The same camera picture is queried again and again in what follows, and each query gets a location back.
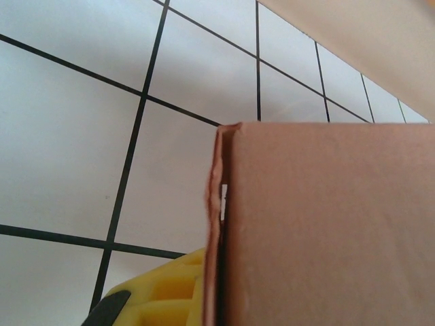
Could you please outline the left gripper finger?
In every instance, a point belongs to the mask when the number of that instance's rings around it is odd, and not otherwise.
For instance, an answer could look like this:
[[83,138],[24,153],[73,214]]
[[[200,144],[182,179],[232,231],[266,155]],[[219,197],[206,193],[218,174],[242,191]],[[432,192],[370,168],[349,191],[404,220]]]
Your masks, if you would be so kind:
[[202,326],[204,256],[196,250],[115,286],[81,326]]

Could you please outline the pink paper box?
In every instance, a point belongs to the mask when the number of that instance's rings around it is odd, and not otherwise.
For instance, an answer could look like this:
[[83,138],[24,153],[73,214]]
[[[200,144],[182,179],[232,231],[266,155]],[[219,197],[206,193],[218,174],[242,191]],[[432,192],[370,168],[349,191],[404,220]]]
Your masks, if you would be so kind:
[[435,326],[435,125],[220,126],[203,326]]

